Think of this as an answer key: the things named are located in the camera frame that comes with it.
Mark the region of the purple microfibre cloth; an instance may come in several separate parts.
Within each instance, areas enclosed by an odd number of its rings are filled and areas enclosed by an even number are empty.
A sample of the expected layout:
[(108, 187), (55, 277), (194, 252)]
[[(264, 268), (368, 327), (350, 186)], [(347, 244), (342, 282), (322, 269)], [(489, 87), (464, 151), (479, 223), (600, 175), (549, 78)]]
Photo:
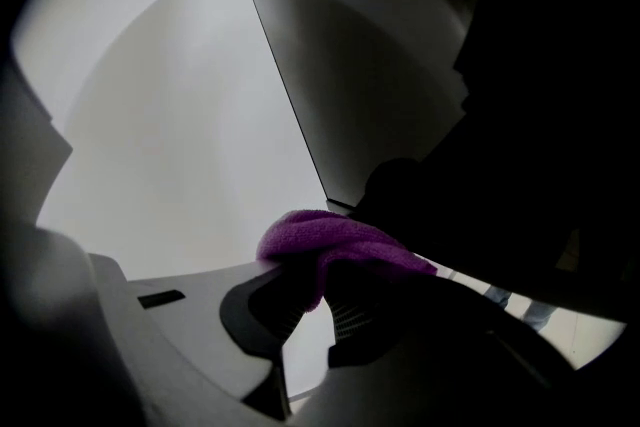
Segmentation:
[(435, 276), (437, 268), (382, 230), (325, 210), (294, 210), (274, 222), (261, 237), (258, 261), (303, 258), (313, 263), (313, 289), (305, 310), (324, 296), (329, 266), (337, 261), (383, 262), (401, 274)]

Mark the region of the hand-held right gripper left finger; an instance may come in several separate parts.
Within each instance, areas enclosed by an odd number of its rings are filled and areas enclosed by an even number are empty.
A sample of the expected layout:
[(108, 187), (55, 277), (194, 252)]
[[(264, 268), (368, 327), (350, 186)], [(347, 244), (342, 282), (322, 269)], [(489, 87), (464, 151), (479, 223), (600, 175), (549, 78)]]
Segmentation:
[(320, 333), (291, 271), (254, 261), (130, 281), (90, 262), (102, 316), (147, 427), (279, 425), (320, 384)]

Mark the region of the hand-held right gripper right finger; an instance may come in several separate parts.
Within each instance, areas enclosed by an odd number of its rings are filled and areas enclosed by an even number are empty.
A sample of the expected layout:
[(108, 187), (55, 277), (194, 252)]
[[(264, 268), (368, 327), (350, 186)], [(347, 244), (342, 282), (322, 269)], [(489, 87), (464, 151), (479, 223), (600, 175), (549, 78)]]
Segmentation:
[(335, 264), (324, 297), (363, 321), (337, 337), (295, 427), (541, 427), (561, 409), (570, 364), (464, 285)]

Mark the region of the large black TV screen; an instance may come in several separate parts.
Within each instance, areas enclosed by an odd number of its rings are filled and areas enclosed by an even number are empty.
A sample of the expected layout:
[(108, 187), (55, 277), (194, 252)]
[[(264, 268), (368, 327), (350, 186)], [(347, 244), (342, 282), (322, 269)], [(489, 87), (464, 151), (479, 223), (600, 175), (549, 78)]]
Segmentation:
[(329, 205), (640, 324), (640, 0), (252, 0)]

